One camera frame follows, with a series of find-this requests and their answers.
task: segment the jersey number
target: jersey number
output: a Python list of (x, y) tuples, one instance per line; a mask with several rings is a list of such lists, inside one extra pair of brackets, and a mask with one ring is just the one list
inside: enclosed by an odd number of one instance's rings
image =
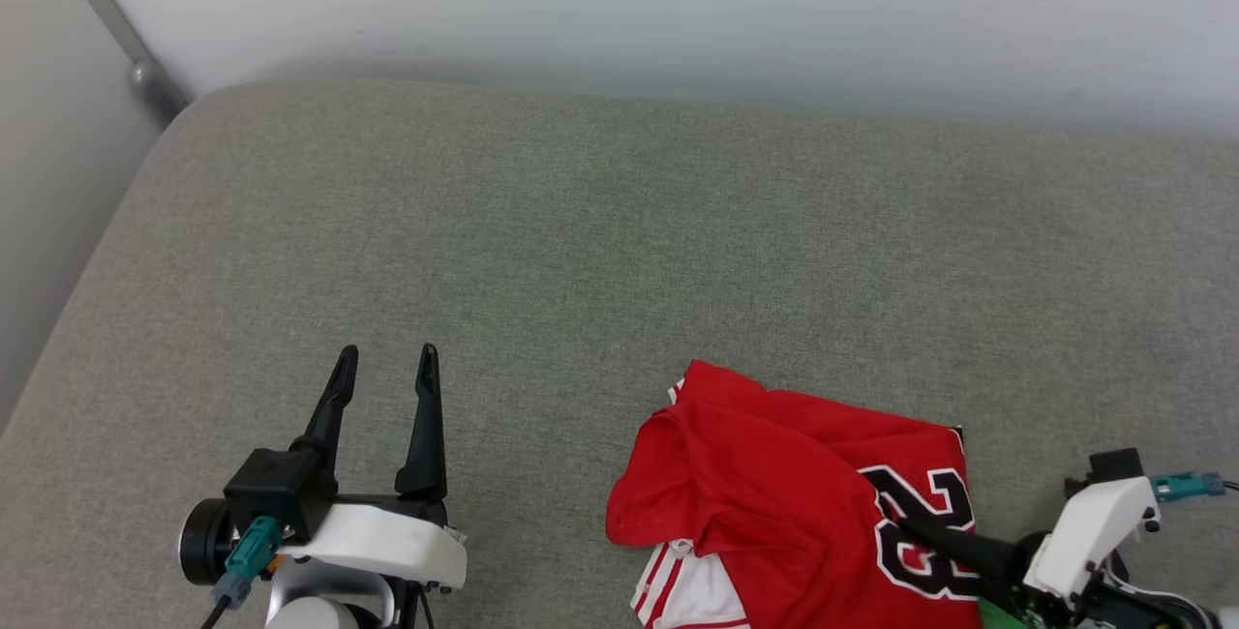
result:
[(942, 508), (921, 498), (921, 493), (890, 467), (865, 467), (860, 473), (877, 489), (876, 505), (882, 511), (882, 519), (873, 529), (877, 535), (877, 563), (891, 583), (927, 598), (975, 601), (980, 594), (980, 579), (975, 573), (918, 546), (892, 519), (924, 515), (957, 530), (973, 529), (973, 505), (959, 473), (954, 469), (929, 471), (929, 490), (945, 503)]

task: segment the white wall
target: white wall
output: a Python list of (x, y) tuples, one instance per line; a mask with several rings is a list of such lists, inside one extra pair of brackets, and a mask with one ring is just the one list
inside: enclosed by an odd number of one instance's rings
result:
[(0, 430), (154, 144), (85, 0), (0, 0)]
[(196, 94), (359, 73), (1239, 134), (1239, 0), (118, 0)]

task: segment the teal connector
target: teal connector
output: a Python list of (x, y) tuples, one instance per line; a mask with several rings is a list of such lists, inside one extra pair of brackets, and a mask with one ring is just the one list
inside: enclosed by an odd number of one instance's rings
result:
[(211, 599), (218, 608), (238, 609), (254, 586), (254, 578), (270, 566), (284, 542), (284, 526), (279, 520), (261, 515), (249, 524), (235, 549), (224, 561), (224, 575), (213, 588)]
[(1218, 474), (1183, 472), (1181, 474), (1154, 477), (1150, 482), (1154, 485), (1154, 497), (1160, 503), (1177, 501), (1181, 498), (1192, 497), (1220, 497), (1227, 493), (1222, 485), (1222, 477)]

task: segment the folded garment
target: folded garment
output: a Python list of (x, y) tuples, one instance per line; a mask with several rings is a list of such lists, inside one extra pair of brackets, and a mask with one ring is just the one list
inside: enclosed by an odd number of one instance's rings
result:
[(637, 435), (607, 537), (652, 546), (648, 629), (979, 629), (975, 573), (896, 520), (974, 527), (952, 427), (694, 362)]

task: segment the white cable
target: white cable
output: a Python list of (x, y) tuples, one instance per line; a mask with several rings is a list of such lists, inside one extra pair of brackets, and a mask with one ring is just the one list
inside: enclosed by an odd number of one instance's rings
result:
[(1189, 599), (1184, 598), (1181, 594), (1167, 593), (1167, 592), (1163, 592), (1163, 591), (1146, 591), (1144, 588), (1137, 588), (1136, 586), (1132, 586), (1131, 583), (1127, 583), (1127, 581), (1123, 581), (1121, 578), (1119, 578), (1118, 576), (1115, 576), (1114, 571), (1110, 570), (1109, 565), (1105, 566), (1105, 577), (1106, 577), (1108, 581), (1110, 581), (1110, 583), (1114, 583), (1114, 586), (1116, 588), (1119, 588), (1120, 591), (1126, 591), (1126, 592), (1134, 593), (1136, 596), (1150, 596), (1150, 597), (1154, 597), (1154, 598), (1170, 598), (1170, 599), (1173, 599), (1173, 601), (1178, 601), (1180, 603), (1182, 603), (1182, 604), (1192, 608), (1192, 612), (1194, 612), (1196, 615), (1199, 617), (1204, 622), (1206, 625), (1213, 627), (1213, 622), (1209, 619), (1209, 614), (1207, 612), (1204, 612), (1203, 609), (1201, 609), (1201, 605), (1191, 602)]

